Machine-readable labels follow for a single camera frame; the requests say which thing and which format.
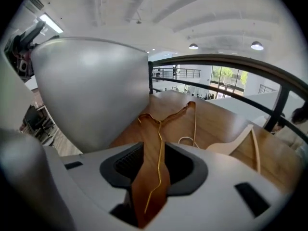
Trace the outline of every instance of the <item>white ceiling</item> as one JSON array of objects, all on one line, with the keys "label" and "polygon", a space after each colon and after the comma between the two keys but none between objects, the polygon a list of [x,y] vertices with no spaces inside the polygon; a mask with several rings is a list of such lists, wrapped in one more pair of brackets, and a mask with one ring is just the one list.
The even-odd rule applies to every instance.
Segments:
[{"label": "white ceiling", "polygon": [[[274,63],[303,46],[278,0],[40,1],[44,8],[35,16],[47,13],[64,30],[64,36],[114,40],[150,51],[150,55],[154,54],[152,48],[155,53],[222,51]],[[251,49],[253,41],[261,42],[265,49]],[[200,49],[189,50],[191,43]]]}]

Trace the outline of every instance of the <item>floor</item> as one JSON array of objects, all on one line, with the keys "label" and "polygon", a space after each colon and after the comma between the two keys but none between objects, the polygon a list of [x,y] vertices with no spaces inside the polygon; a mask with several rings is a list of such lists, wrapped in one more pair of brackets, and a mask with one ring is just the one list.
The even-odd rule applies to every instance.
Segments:
[{"label": "floor", "polygon": [[[61,132],[61,130],[55,125],[48,130],[50,136],[54,137],[53,147],[58,151],[59,156],[69,156],[82,154],[82,152],[74,146],[70,140]],[[43,135],[41,141],[47,139],[47,135]]]}]

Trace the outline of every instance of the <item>gold wire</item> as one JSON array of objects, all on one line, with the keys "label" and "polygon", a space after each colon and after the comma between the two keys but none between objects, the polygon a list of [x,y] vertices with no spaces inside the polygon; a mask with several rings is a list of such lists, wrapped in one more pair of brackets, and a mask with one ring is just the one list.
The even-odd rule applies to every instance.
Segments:
[{"label": "gold wire", "polygon": [[145,209],[144,209],[144,213],[146,213],[148,207],[149,207],[149,203],[150,203],[150,200],[151,200],[151,197],[152,197],[152,193],[160,187],[161,183],[162,183],[162,179],[161,179],[161,174],[160,174],[160,162],[161,162],[161,155],[162,155],[162,150],[163,150],[163,138],[160,134],[160,128],[162,126],[162,124],[164,122],[166,122],[168,119],[172,118],[172,117],[175,117],[177,116],[178,114],[180,114],[181,112],[185,111],[188,109],[189,105],[190,104],[194,104],[194,107],[195,107],[195,114],[194,114],[194,133],[193,133],[193,146],[195,145],[195,138],[196,138],[196,124],[197,124],[197,105],[195,102],[188,102],[187,105],[182,108],[181,110],[179,110],[178,112],[174,113],[174,114],[171,114],[169,116],[167,116],[164,120],[162,121],[159,121],[159,120],[156,120],[155,118],[153,118],[153,116],[149,113],[145,113],[145,114],[141,114],[140,116],[138,116],[138,121],[139,123],[141,123],[141,118],[142,117],[147,117],[149,116],[155,123],[159,124],[159,127],[158,127],[158,136],[159,136],[159,139],[160,139],[160,148],[159,148],[159,156],[158,156],[158,162],[157,162],[157,174],[158,174],[158,185],[150,191],[150,194],[149,194],[149,197],[148,197],[148,201],[146,203],[146,206],[145,206]]}]

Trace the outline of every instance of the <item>window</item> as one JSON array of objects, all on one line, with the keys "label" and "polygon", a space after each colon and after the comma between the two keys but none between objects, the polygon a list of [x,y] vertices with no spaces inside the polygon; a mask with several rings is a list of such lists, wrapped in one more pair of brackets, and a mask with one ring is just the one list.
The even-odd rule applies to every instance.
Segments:
[{"label": "window", "polygon": [[[226,90],[232,93],[243,95],[248,77],[248,72],[230,68],[230,67],[212,67],[212,75],[210,86],[216,87],[222,90]],[[226,98],[229,97],[227,94],[221,92],[213,92],[214,98]]]}]

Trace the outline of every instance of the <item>fluorescent light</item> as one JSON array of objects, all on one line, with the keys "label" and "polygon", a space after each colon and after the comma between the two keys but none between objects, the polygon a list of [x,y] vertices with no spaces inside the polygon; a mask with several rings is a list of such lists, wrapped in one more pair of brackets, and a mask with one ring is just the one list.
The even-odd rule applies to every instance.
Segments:
[{"label": "fluorescent light", "polygon": [[198,49],[199,47],[198,47],[198,45],[196,45],[196,44],[191,44],[190,46],[189,46],[189,49],[191,49],[191,50],[196,50],[196,49]]},{"label": "fluorescent light", "polygon": [[264,49],[263,45],[260,42],[258,42],[258,41],[253,42],[251,44],[251,48],[256,50],[256,51],[261,51],[261,50]]},{"label": "fluorescent light", "polygon": [[43,14],[39,17],[42,21],[46,22],[57,33],[63,33],[63,30],[46,14]]}]

